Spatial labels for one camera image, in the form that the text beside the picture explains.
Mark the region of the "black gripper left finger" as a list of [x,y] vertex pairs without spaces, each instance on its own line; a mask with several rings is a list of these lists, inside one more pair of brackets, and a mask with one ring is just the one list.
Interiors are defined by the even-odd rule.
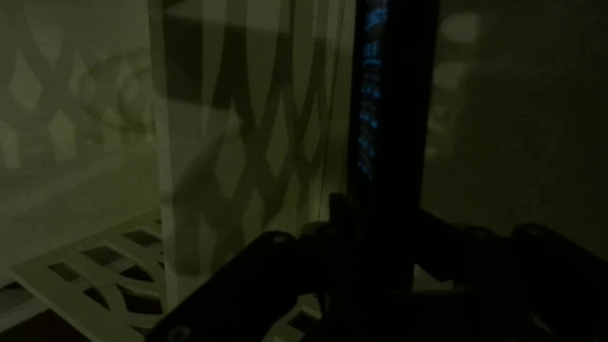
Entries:
[[307,225],[302,236],[258,236],[161,318],[144,342],[262,342],[304,295],[317,297],[321,318],[304,327],[302,342],[345,342],[345,223],[347,198],[332,194],[328,219]]

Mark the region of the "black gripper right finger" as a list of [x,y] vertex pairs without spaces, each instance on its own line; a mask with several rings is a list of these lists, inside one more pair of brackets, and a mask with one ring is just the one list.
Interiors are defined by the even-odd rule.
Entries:
[[475,299],[490,331],[537,320],[552,342],[606,342],[608,263],[541,225],[509,236],[419,212],[412,257],[431,278]]

